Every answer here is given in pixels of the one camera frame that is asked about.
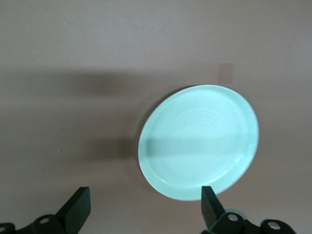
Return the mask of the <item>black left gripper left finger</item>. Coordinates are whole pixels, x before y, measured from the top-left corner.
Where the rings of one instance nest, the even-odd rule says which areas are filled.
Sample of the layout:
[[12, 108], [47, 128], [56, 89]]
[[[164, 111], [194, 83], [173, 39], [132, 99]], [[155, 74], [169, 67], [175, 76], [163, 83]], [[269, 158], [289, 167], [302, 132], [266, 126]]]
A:
[[56, 214], [46, 214], [19, 230], [2, 223], [2, 234], [77, 234], [91, 212], [90, 188], [80, 187]]

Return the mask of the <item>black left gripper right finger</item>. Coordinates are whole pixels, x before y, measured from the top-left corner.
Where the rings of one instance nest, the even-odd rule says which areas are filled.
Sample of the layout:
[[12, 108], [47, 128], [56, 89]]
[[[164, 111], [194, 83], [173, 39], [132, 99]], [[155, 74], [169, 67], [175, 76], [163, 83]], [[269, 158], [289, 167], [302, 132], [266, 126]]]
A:
[[201, 189], [201, 212], [207, 229], [204, 234], [293, 234], [285, 222], [265, 219], [260, 226], [252, 224], [239, 213], [225, 210], [212, 187]]

